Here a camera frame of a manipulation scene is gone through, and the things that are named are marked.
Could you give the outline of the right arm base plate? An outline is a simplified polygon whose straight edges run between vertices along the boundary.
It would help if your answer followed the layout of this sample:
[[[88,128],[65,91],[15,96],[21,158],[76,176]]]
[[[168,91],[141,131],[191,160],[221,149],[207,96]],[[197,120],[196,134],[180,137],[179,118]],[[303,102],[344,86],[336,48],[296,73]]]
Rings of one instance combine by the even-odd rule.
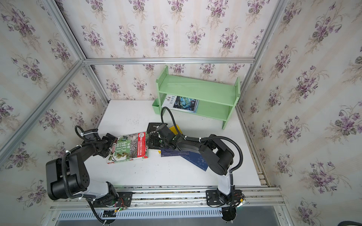
[[[206,190],[206,204],[209,206],[219,206],[226,204],[226,196],[218,189]]]

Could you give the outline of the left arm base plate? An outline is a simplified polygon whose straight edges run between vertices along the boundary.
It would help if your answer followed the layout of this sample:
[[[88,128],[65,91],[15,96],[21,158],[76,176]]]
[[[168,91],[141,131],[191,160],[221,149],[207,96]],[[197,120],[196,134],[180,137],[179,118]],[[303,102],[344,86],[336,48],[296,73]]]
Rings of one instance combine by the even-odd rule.
[[[109,208],[123,208],[130,207],[133,197],[133,192],[117,192],[117,195],[106,195],[102,198],[96,199],[92,204],[95,208],[109,207]]]

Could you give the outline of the white blue swirl magazine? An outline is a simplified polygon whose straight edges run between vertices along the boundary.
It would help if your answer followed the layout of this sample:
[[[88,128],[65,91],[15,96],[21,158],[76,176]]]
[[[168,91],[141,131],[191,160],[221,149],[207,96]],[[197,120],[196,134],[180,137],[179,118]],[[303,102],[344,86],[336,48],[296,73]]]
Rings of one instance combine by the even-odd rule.
[[[170,110],[196,113],[198,105],[199,100],[167,94],[162,107],[167,107]]]

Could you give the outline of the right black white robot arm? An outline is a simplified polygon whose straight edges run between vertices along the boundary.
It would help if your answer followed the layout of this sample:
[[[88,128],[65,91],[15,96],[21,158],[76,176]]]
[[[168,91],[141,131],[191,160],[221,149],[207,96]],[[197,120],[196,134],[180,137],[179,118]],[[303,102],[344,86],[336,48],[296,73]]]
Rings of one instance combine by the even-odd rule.
[[[158,137],[159,141],[148,138],[148,146],[159,146],[167,151],[188,151],[201,155],[208,167],[219,176],[216,193],[224,205],[235,207],[236,189],[233,172],[238,170],[244,160],[240,146],[232,139],[211,134],[208,137],[190,137],[177,127],[174,116],[168,107],[160,112],[161,123],[149,137]]]

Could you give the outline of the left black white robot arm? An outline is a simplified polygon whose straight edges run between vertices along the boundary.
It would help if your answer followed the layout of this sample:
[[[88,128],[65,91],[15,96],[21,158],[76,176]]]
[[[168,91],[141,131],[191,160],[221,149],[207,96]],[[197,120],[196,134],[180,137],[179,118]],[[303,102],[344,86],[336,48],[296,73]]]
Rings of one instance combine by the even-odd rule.
[[[117,141],[111,134],[100,137],[98,129],[85,131],[81,126],[74,127],[82,144],[66,150],[55,160],[46,163],[47,194],[50,199],[85,198],[110,205],[119,198],[110,182],[98,182],[90,178],[85,162],[90,157],[106,158],[110,149]]]

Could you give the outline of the green red plant book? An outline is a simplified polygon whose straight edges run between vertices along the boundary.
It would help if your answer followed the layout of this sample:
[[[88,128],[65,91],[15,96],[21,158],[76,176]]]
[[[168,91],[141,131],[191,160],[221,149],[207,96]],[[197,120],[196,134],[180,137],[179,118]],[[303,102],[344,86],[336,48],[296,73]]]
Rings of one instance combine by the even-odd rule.
[[[107,157],[107,164],[147,159],[149,157],[149,149],[146,144],[146,138],[146,132],[118,137]]]

